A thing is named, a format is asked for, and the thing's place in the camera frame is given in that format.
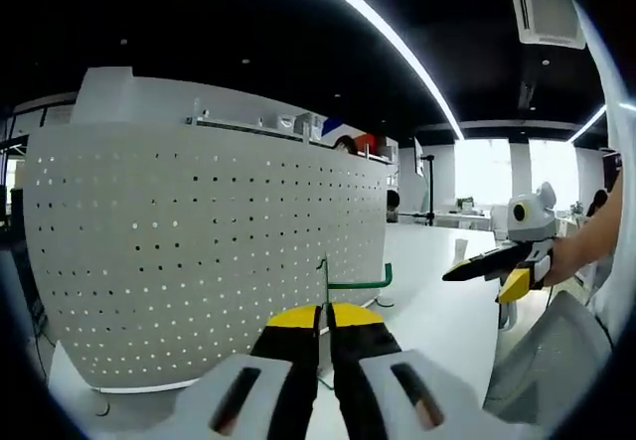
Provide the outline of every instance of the air vent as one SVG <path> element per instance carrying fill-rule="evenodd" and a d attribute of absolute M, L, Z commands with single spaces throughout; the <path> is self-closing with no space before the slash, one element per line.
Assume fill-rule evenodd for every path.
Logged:
<path fill-rule="evenodd" d="M 585 48 L 572 0 L 513 0 L 513 5 L 522 43 Z"/>

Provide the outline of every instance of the black ceiling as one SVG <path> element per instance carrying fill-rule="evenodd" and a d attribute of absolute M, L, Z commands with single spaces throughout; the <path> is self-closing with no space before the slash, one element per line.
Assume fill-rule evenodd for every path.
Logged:
<path fill-rule="evenodd" d="M 423 143 L 453 139 L 449 127 L 420 132 L 444 116 L 393 47 L 342 0 L 0 1 L 10 35 L 0 55 L 6 107 L 78 90 L 89 67 L 133 66 L 136 75 L 264 95 L 401 142 L 414 134 Z M 589 51 L 520 44 L 511 0 L 367 1 L 428 69 L 459 121 L 582 124 L 602 104 Z M 520 108 L 524 85 L 534 92 Z M 605 145 L 602 127 L 580 141 Z M 465 133 L 516 140 L 572 132 Z"/>

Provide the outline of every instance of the perforated white panel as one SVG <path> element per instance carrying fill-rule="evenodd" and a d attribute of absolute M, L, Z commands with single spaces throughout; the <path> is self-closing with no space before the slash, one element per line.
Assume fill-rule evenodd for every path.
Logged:
<path fill-rule="evenodd" d="M 163 385 L 248 352 L 272 314 L 382 277 L 386 167 L 212 127 L 43 127 L 25 219 L 51 323 L 86 381 Z M 333 291 L 363 303 L 370 291 Z"/>

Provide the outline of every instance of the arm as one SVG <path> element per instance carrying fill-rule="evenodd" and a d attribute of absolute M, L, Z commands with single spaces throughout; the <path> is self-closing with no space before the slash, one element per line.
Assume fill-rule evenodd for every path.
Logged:
<path fill-rule="evenodd" d="M 553 267 L 545 285 L 552 286 L 573 276 L 582 266 L 608 254 L 618 240 L 623 208 L 623 173 L 616 179 L 607 203 L 570 238 L 555 240 Z"/>

